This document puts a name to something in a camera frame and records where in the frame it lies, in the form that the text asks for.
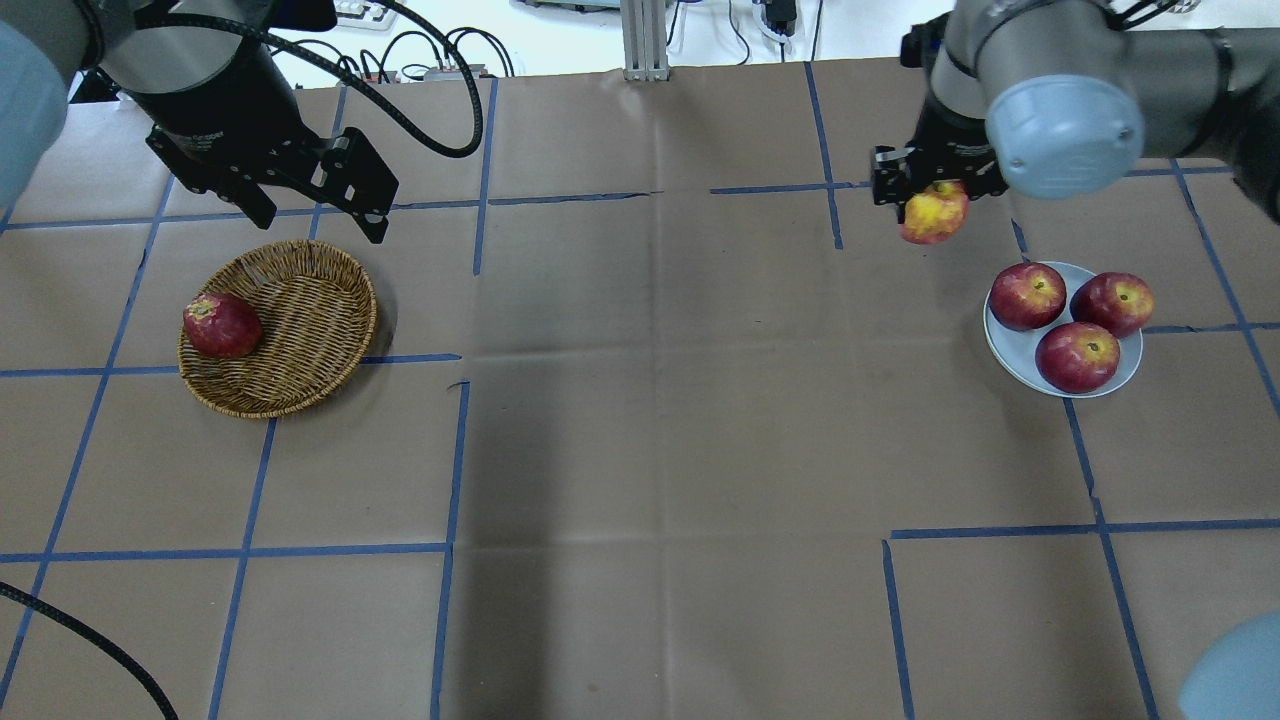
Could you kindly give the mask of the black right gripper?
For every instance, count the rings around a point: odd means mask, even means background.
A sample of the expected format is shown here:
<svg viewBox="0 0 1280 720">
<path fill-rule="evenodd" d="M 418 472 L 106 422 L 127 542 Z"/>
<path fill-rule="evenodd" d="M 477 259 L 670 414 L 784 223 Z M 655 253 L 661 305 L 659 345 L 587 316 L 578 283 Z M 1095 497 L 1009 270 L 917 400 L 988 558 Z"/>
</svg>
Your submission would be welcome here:
<svg viewBox="0 0 1280 720">
<path fill-rule="evenodd" d="M 932 184 L 957 181 L 970 200 L 998 197 L 1009 183 L 986 132 L 986 122 L 963 115 L 928 95 L 911 138 L 900 149 L 870 151 L 873 202 L 904 206 Z"/>
</svg>

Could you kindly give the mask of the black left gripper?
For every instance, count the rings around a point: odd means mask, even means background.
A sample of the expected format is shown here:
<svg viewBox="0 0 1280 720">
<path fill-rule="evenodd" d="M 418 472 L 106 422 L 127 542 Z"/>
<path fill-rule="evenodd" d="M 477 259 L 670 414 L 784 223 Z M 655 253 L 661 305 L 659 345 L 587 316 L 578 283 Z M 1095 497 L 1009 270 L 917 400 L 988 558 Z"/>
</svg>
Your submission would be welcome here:
<svg viewBox="0 0 1280 720">
<path fill-rule="evenodd" d="M 399 182 L 364 132 L 332 138 L 301 118 L 271 60 L 232 60 L 174 94 L 147 94 L 146 143 L 192 193 L 214 193 L 266 231 L 276 217 L 268 186 L 293 190 L 348 214 L 380 245 Z"/>
</svg>

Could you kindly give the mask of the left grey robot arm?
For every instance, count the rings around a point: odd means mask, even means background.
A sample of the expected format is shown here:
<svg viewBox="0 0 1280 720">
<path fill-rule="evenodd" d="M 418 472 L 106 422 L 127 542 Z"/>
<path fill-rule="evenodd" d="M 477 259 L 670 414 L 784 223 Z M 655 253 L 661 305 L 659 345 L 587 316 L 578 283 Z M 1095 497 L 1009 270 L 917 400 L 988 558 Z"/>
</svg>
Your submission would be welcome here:
<svg viewBox="0 0 1280 720">
<path fill-rule="evenodd" d="M 334 1 L 5 1 L 3 204 L 60 136 L 74 74 L 96 69 L 151 118 L 147 145 L 191 193 L 266 229 L 268 187 L 288 188 L 380 243 L 397 178 L 361 131 L 324 138 L 303 123 L 266 41 L 338 19 Z"/>
</svg>

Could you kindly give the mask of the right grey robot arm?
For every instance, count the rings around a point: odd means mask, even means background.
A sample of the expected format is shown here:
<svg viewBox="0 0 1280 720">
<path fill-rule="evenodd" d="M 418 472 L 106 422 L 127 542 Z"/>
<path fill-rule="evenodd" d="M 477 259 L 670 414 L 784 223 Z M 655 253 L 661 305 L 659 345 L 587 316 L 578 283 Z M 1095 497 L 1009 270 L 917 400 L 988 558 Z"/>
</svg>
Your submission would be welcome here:
<svg viewBox="0 0 1280 720">
<path fill-rule="evenodd" d="M 973 200 L 1061 200 L 1146 158 L 1207 158 L 1277 219 L 1274 27 L 1138 29 L 1106 1 L 959 1 L 904 35 L 900 63 L 925 73 L 916 128 L 870 155 L 872 197 L 899 218 L 941 181 Z"/>
</svg>

